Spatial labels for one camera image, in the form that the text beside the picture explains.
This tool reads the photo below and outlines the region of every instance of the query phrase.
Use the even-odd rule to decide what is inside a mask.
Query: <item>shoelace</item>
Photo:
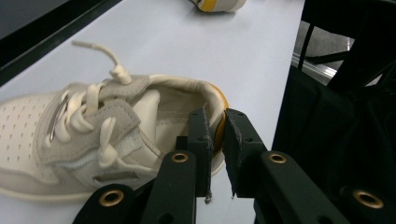
[[[97,49],[109,56],[115,67],[110,70],[110,75],[120,84],[128,85],[132,82],[132,78],[126,69],[121,65],[120,60],[108,48],[80,41],[72,41],[76,46]],[[69,96],[66,91],[61,97],[57,112],[52,118],[49,126],[49,133],[46,137],[44,146],[50,148],[51,142],[56,137],[61,143],[68,143],[72,137],[67,131],[67,127],[73,127],[80,133],[92,132],[94,127],[83,118],[84,113],[93,113],[99,109],[99,92],[106,85],[107,81],[99,84],[92,84],[86,91],[76,92]],[[100,131],[100,148],[98,151],[99,165],[107,168],[114,164],[118,158],[117,150],[109,144],[116,118],[107,118],[103,121]]]

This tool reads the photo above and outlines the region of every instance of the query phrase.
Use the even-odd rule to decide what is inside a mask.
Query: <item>white table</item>
[[[272,147],[304,0],[247,0],[237,13],[205,14],[188,0],[124,0],[0,88],[0,100],[100,82],[112,62],[71,40],[113,49],[133,74],[207,80],[245,112]],[[197,223],[253,223],[253,201],[232,199],[225,169]],[[71,223],[83,203],[33,203],[0,195],[0,223]]]

